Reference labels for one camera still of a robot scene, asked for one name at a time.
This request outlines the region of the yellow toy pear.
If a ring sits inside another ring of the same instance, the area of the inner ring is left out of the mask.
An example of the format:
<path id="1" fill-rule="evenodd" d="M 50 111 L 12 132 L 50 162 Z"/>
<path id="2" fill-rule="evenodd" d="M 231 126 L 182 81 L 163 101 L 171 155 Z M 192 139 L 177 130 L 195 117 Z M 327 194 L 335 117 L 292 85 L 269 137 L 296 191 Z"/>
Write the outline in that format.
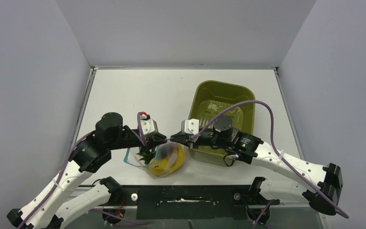
<path id="1" fill-rule="evenodd" d="M 179 143 L 169 142 L 156 149 L 156 156 L 147 169 L 155 177 L 167 176 L 179 169 L 186 160 L 186 152 Z"/>

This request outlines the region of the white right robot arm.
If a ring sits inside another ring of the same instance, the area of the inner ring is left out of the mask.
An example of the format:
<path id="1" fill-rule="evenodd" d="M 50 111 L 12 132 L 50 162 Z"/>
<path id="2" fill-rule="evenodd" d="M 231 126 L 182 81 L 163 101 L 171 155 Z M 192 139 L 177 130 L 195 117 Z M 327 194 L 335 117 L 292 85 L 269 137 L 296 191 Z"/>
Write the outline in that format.
<path id="1" fill-rule="evenodd" d="M 267 168 L 290 179 L 283 182 L 256 177 L 249 190 L 249 198 L 256 204 L 282 199 L 307 203 L 330 216 L 340 212 L 336 207 L 343 180 L 338 165 L 314 164 L 274 150 L 262 139 L 235 128 L 227 115 L 220 116 L 210 128 L 201 128 L 198 119 L 186 119 L 181 131 L 171 136 L 171 141 L 191 149 L 201 146 L 222 149 L 235 160 Z"/>

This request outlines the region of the clear zip top bag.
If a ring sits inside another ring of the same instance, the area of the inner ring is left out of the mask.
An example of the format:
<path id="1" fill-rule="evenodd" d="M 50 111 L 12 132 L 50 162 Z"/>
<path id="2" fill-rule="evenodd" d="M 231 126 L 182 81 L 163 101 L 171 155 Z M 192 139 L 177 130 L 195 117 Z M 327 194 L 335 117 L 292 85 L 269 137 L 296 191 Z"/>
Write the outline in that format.
<path id="1" fill-rule="evenodd" d="M 153 148 L 128 148 L 123 162 L 156 178 L 168 176 L 181 168 L 189 158 L 187 147 L 167 141 Z"/>

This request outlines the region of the orange toy pineapple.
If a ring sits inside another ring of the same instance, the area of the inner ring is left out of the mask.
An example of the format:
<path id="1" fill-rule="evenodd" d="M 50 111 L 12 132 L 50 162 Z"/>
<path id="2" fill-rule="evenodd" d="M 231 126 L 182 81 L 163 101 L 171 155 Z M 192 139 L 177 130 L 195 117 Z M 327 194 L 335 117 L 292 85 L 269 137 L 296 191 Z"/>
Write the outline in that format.
<path id="1" fill-rule="evenodd" d="M 138 161 L 143 162 L 144 165 L 148 165 L 155 157 L 155 148 L 149 150 L 140 150 L 136 155 L 138 156 Z"/>

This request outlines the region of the olive green plastic basket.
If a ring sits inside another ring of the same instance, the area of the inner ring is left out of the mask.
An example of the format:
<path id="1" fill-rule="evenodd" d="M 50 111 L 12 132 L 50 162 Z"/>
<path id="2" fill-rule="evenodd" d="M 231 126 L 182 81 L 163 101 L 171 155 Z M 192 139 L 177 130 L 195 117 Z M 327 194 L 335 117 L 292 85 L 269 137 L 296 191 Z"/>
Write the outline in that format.
<path id="1" fill-rule="evenodd" d="M 219 81 L 204 81 L 198 85 L 189 112 L 190 119 L 198 119 L 204 127 L 213 117 L 229 106 L 247 100 L 254 100 L 253 92 L 240 85 Z M 254 129 L 255 105 L 245 104 L 225 113 L 233 120 L 233 127 L 252 134 Z M 227 167 L 233 160 L 224 157 L 222 149 L 212 150 L 209 146 L 190 149 L 191 158 L 217 166 Z"/>

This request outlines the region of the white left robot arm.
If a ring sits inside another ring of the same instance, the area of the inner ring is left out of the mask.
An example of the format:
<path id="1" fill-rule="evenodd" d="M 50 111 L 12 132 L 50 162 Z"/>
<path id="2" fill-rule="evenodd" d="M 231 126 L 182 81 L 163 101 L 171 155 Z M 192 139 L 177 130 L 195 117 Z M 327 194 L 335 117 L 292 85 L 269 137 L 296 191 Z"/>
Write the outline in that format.
<path id="1" fill-rule="evenodd" d="M 137 114 L 138 127 L 123 125 L 119 113 L 104 114 L 95 130 L 78 140 L 68 152 L 59 173 L 29 204 L 7 214 L 18 229 L 63 229 L 70 222 L 120 193 L 122 186 L 112 177 L 100 179 L 91 191 L 71 200 L 69 196 L 112 157 L 117 149 L 139 148 L 149 153 L 167 142 L 156 122 L 146 113 Z"/>

